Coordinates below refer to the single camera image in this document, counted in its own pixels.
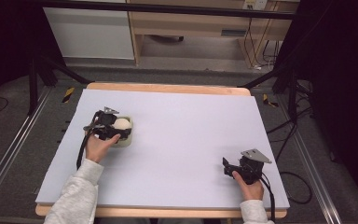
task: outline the wooden table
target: wooden table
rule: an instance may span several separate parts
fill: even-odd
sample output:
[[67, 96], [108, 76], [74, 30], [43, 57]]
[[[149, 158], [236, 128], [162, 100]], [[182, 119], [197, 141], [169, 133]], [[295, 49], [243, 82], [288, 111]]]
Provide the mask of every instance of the wooden table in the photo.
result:
[[[87, 87], [91, 90], [112, 91], [152, 91], [176, 92], [192, 94], [222, 94], [250, 96], [250, 92], [243, 88], [229, 88], [220, 86], [184, 86], [160, 84], [129, 84], [129, 83], [91, 83]], [[51, 204], [38, 204], [35, 211], [39, 216], [45, 216]], [[286, 209], [277, 209], [276, 218], [283, 218]], [[202, 209], [153, 209], [153, 208], [126, 208], [126, 207], [97, 207], [96, 217], [206, 217], [206, 218], [241, 218], [241, 210], [202, 210]]]

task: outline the gray floor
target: gray floor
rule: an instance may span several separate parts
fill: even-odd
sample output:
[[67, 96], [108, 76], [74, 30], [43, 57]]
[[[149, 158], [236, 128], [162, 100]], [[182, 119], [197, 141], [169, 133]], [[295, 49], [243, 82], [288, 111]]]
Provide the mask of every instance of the gray floor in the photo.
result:
[[[245, 84], [265, 73], [271, 67], [265, 65], [261, 70], [249, 69], [243, 61], [238, 43], [232, 39], [185, 37], [183, 42], [175, 38], [149, 36], [144, 43], [143, 57], [138, 66], [133, 63], [111, 62], [100, 60], [68, 60], [73, 70], [79, 75], [99, 81], [175, 83], [192, 85], [237, 86]], [[41, 217], [34, 213], [35, 190], [40, 187], [49, 162], [63, 137], [68, 121], [75, 113], [76, 101], [84, 86], [67, 76], [58, 74], [59, 83], [50, 92], [43, 112], [40, 113], [32, 131], [21, 143], [15, 160], [11, 163], [5, 178], [0, 184], [0, 220], [12, 223], [40, 223]], [[266, 130], [286, 121], [284, 106], [285, 94], [278, 98], [279, 107], [265, 105], [263, 93], [270, 93], [269, 80], [252, 89]], [[68, 87], [76, 90], [68, 104], [61, 99]], [[0, 160], [5, 156], [11, 141], [26, 119], [28, 109], [27, 77], [21, 77], [0, 88]], [[309, 103], [303, 100], [298, 103], [298, 110], [307, 108]], [[271, 147], [276, 155], [282, 145], [274, 142], [286, 137], [289, 127], [268, 135]], [[331, 162], [329, 150], [324, 138], [310, 114], [302, 117], [298, 123], [300, 134], [306, 150], [314, 162], [333, 205], [337, 209], [341, 223], [358, 223], [358, 188], [349, 176], [345, 166]], [[310, 173], [301, 159], [298, 143], [292, 137], [285, 147], [278, 166], [280, 171], [293, 172], [302, 176], [308, 183]], [[307, 187], [297, 178], [282, 176], [283, 184], [289, 195], [295, 200], [304, 201], [308, 197]], [[291, 202], [287, 217], [278, 223], [327, 223], [323, 210], [323, 199], [313, 196], [307, 204]]]

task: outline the hand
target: hand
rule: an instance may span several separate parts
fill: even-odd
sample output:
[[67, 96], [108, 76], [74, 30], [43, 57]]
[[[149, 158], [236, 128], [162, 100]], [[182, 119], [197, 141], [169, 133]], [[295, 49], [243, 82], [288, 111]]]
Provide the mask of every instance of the hand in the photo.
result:
[[263, 200], [264, 188], [260, 180], [255, 181], [252, 185], [247, 185], [238, 172], [233, 171], [232, 176], [234, 176], [235, 180], [237, 180], [237, 183], [240, 185], [242, 196], [245, 201]]
[[107, 153], [107, 149], [118, 141], [120, 134], [109, 140], [101, 140], [92, 134], [86, 144], [86, 159], [99, 163]]

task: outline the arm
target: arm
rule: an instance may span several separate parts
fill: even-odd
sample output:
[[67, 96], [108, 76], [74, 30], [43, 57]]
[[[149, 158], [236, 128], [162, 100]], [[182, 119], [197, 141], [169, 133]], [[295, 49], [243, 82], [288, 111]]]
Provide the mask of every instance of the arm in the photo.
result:
[[240, 185], [244, 199], [244, 202], [240, 204], [244, 224], [273, 224], [274, 222], [267, 219], [267, 213], [263, 206], [264, 189], [261, 182], [258, 180], [252, 185], [247, 185], [236, 171], [232, 175]]
[[98, 164], [113, 145], [119, 134], [103, 141], [92, 135], [86, 144], [86, 159], [62, 189], [62, 195], [52, 206], [45, 223], [92, 223], [97, 204], [97, 182], [103, 172]]

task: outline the white sleeve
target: white sleeve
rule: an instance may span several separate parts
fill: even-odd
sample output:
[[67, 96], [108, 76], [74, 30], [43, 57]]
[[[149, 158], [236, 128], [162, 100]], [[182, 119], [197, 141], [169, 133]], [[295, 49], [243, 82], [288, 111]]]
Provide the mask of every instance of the white sleeve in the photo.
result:
[[62, 194], [48, 212], [45, 223], [92, 223], [98, 198], [97, 182], [102, 172], [100, 164], [83, 160], [78, 171], [63, 186]]
[[248, 200], [240, 204], [244, 224], [273, 224], [267, 219], [266, 209], [260, 200]]

